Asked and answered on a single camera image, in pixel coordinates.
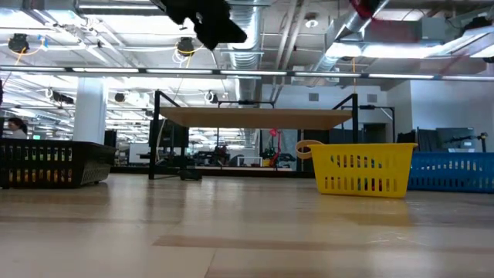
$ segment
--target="exposed ductwork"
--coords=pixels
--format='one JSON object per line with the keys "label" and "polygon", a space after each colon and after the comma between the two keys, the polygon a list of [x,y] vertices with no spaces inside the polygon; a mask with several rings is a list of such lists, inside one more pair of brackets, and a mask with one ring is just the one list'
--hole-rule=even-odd
{"label": "exposed ductwork", "polygon": [[342,17],[333,20],[326,34],[327,51],[313,67],[314,71],[330,71],[342,58],[331,52],[331,46],[345,36],[357,34],[363,37],[365,28],[389,0],[354,1],[349,11]]}
{"label": "exposed ductwork", "polygon": [[[243,51],[241,53],[232,53],[230,60],[236,70],[257,70],[259,65],[259,54],[249,53],[249,51],[258,50],[259,34],[261,22],[261,9],[255,6],[232,6],[231,20],[235,22],[247,34],[247,40],[244,43],[230,44],[228,47],[233,50]],[[240,79],[237,86],[237,97],[239,100],[254,100],[255,83],[260,80]]]}

